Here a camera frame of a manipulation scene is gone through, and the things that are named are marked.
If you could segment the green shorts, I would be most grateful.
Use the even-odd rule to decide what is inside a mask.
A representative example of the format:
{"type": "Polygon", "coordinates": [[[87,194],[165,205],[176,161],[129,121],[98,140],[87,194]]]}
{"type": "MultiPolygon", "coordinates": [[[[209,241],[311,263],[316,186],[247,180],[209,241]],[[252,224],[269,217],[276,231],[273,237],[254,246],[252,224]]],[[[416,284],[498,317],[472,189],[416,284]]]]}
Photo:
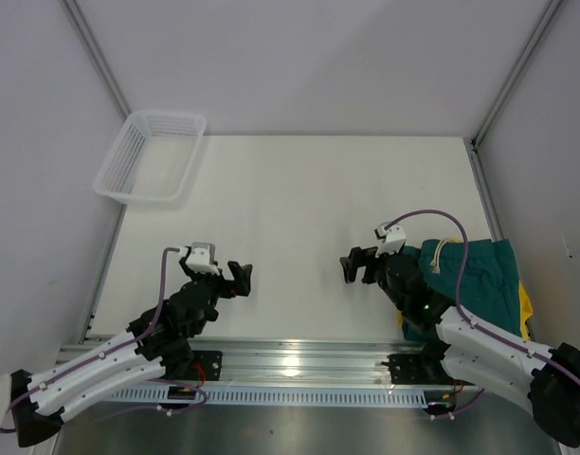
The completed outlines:
{"type": "MultiPolygon", "coordinates": [[[[463,256],[457,238],[429,239],[419,247],[406,246],[403,253],[414,258],[426,284],[444,296],[455,298],[463,256]]],[[[481,319],[521,337],[518,287],[520,277],[509,241],[471,241],[462,274],[461,305],[481,319]]]]}

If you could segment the white plastic basket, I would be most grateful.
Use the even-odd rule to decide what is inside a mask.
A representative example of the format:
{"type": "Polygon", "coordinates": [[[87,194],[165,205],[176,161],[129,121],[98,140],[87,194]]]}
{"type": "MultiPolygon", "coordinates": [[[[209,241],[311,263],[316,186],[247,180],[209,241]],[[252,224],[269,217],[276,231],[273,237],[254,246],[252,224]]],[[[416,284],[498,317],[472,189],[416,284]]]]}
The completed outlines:
{"type": "Polygon", "coordinates": [[[93,183],[131,206],[171,207],[194,180],[206,119],[186,111],[138,110],[123,123],[93,183]]]}

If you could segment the yellow shorts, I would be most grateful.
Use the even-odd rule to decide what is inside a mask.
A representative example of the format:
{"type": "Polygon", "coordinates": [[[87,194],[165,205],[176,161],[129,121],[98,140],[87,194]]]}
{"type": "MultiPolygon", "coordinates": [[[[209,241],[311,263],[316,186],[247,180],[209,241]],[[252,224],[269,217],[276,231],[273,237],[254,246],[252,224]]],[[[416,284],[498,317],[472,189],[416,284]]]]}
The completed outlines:
{"type": "MultiPolygon", "coordinates": [[[[528,329],[527,323],[529,318],[534,314],[534,309],[522,282],[519,283],[518,296],[520,308],[520,333],[522,338],[528,339],[530,337],[530,331],[528,329]]],[[[418,341],[422,338],[419,333],[415,333],[409,327],[409,325],[404,321],[404,318],[400,312],[397,313],[397,321],[405,340],[418,341]]]]}

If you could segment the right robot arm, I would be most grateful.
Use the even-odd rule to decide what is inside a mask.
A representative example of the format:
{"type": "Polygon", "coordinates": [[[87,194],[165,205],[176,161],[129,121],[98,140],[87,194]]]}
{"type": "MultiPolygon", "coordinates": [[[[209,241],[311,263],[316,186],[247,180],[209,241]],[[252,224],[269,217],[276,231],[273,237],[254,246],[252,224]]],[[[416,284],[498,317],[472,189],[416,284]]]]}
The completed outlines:
{"type": "Polygon", "coordinates": [[[416,261],[376,247],[353,248],[341,258],[345,282],[365,270],[363,283],[377,284],[404,319],[432,335],[421,356],[421,375],[430,382],[447,376],[473,384],[528,412],[563,446],[580,446],[580,351],[556,348],[510,334],[426,283],[416,261]]]}

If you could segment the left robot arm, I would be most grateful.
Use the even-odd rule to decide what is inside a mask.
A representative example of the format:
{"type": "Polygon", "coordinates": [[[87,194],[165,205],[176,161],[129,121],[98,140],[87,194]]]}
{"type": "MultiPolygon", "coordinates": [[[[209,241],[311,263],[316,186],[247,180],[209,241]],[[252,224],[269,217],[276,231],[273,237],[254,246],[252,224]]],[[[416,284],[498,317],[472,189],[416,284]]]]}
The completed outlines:
{"type": "Polygon", "coordinates": [[[230,278],[221,271],[200,273],[185,266],[189,281],[118,335],[48,371],[12,373],[9,410],[19,447],[46,441],[116,391],[148,380],[185,377],[194,361],[190,340],[218,319],[218,301],[251,291],[252,265],[227,265],[230,278]]]}

